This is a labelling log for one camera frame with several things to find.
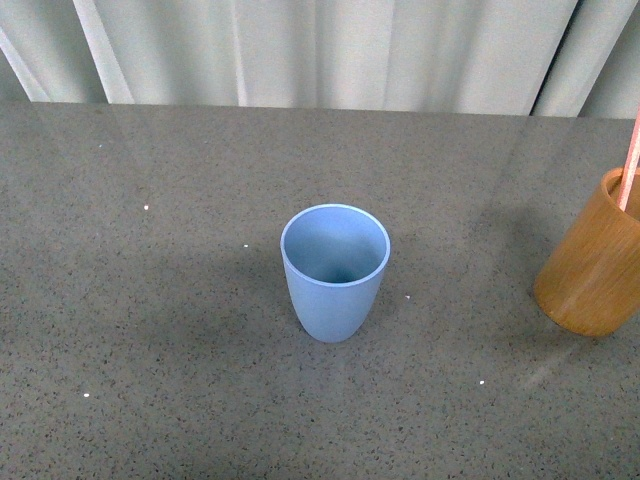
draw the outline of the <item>cup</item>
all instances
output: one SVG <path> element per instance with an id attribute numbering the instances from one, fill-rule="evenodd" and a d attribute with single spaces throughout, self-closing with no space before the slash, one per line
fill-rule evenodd
<path id="1" fill-rule="evenodd" d="M 534 284 L 540 308 L 581 335 L 613 333 L 640 308 L 640 189 L 622 211 L 621 178 L 621 168 L 602 177 Z"/>
<path id="2" fill-rule="evenodd" d="M 308 208 L 282 232 L 280 250 L 291 301 L 316 340 L 341 342 L 364 322 L 391 254 L 382 224 L 349 205 Z"/>

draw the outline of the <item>curtain fold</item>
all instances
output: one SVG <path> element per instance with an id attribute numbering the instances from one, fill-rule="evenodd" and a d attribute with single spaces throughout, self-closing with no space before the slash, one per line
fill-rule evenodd
<path id="1" fill-rule="evenodd" d="M 0 99 L 633 117 L 638 15 L 638 0 L 3 0 Z"/>

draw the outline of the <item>cup rim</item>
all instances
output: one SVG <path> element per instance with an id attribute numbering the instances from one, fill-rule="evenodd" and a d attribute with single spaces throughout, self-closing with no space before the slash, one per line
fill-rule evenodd
<path id="1" fill-rule="evenodd" d="M 623 169 L 621 167 L 616 167 L 605 173 L 600 180 L 600 191 L 604 195 L 605 201 L 609 204 L 610 207 L 613 208 L 617 215 L 619 215 L 621 218 L 624 218 L 625 221 L 631 222 L 632 224 L 640 227 L 640 220 L 629 215 L 626 211 L 618 207 L 618 203 L 609 192 L 610 186 L 613 188 L 616 183 L 620 183 L 622 181 L 622 170 Z"/>
<path id="2" fill-rule="evenodd" d="M 306 275 L 306 274 L 302 273 L 300 270 L 298 270 L 293 265 L 293 263 L 291 263 L 291 260 L 289 260 L 289 256 L 287 255 L 287 253 L 285 251 L 285 248 L 284 248 L 284 239 L 285 239 L 285 237 L 287 235 L 287 232 L 289 231 L 289 228 L 300 217 L 302 217 L 304 215 L 307 215 L 307 214 L 313 212 L 314 210 L 319 210 L 321 208 L 341 208 L 341 209 L 346 209 L 346 210 L 352 210 L 352 211 L 357 212 L 357 213 L 359 213 L 361 215 L 364 215 L 365 217 L 369 218 L 373 223 L 376 224 L 376 226 L 380 229 L 380 231 L 382 232 L 382 235 L 384 237 L 385 252 L 384 252 L 384 257 L 380 261 L 380 264 L 376 267 L 376 269 L 373 272 L 371 272 L 366 277 L 359 278 L 358 280 L 354 280 L 352 282 L 331 283 L 331 282 L 323 282 L 322 280 L 316 280 L 315 278 L 310 277 L 309 275 Z M 324 287 L 345 288 L 345 287 L 352 287 L 352 286 L 355 286 L 355 285 L 360 285 L 362 283 L 365 283 L 365 282 L 369 281 L 370 279 L 372 279 L 373 277 L 375 277 L 376 275 L 378 275 L 385 268 L 385 266 L 387 265 L 387 262 L 389 261 L 389 257 L 391 256 L 391 239 L 389 238 L 389 234 L 387 233 L 386 228 L 384 228 L 384 225 L 382 225 L 382 223 L 376 217 L 371 215 L 369 212 L 366 212 L 366 211 L 362 210 L 361 208 L 354 207 L 352 205 L 346 205 L 346 204 L 343 204 L 343 203 L 324 203 L 322 205 L 315 205 L 313 207 L 309 207 L 309 208 L 306 208 L 305 210 L 302 210 L 301 212 L 299 212 L 296 215 L 294 215 L 293 218 L 287 222 L 287 224 L 285 225 L 284 229 L 282 230 L 282 235 L 280 236 L 280 251 L 282 252 L 282 258 L 283 258 L 284 262 L 287 264 L 287 266 L 289 268 L 291 268 L 291 270 L 296 275 L 299 275 L 303 279 L 305 279 L 305 280 L 307 280 L 307 281 L 309 281 L 311 283 L 314 283 L 316 285 L 322 285 Z"/>

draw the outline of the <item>countertop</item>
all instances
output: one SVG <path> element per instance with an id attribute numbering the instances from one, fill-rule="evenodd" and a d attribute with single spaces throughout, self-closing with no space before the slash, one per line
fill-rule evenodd
<path id="1" fill-rule="evenodd" d="M 632 122 L 0 104 L 0 478 L 629 478 L 640 319 L 591 339 L 533 280 Z M 279 238 L 387 228 L 349 340 Z"/>

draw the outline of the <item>straw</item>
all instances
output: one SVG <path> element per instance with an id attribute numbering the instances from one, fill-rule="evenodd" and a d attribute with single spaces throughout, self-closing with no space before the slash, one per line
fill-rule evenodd
<path id="1" fill-rule="evenodd" d="M 631 144 L 629 145 L 627 161 L 624 164 L 624 170 L 622 171 L 620 195 L 618 195 L 618 207 L 620 207 L 622 211 L 627 208 L 627 201 L 629 200 L 629 194 L 631 193 L 631 186 L 633 185 L 633 179 L 636 176 L 636 168 L 638 167 L 638 156 L 640 156 L 640 136 L 638 135 L 638 130 L 640 130 L 640 106 L 638 106 L 636 123 L 633 126 L 633 134 L 631 135 Z"/>

